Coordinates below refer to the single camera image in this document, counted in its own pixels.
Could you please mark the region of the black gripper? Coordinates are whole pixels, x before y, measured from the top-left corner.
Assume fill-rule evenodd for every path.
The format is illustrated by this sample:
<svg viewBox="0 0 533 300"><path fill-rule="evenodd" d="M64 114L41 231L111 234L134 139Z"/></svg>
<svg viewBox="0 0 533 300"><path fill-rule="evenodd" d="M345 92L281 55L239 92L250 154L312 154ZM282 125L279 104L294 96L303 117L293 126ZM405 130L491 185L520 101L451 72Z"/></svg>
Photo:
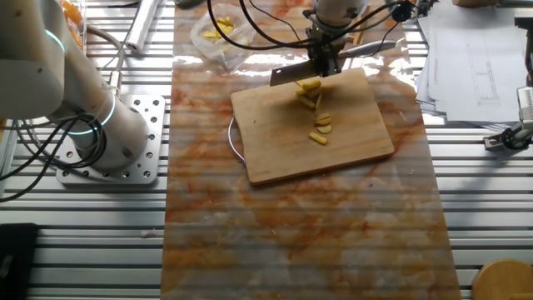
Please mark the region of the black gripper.
<svg viewBox="0 0 533 300"><path fill-rule="evenodd" d="M307 54L314 73L325 77L341 73L344 59L339 58L338 53L345 47L345 37L333 39L332 35L323 32L315 25L306 29L306 35L311 40Z"/></svg>

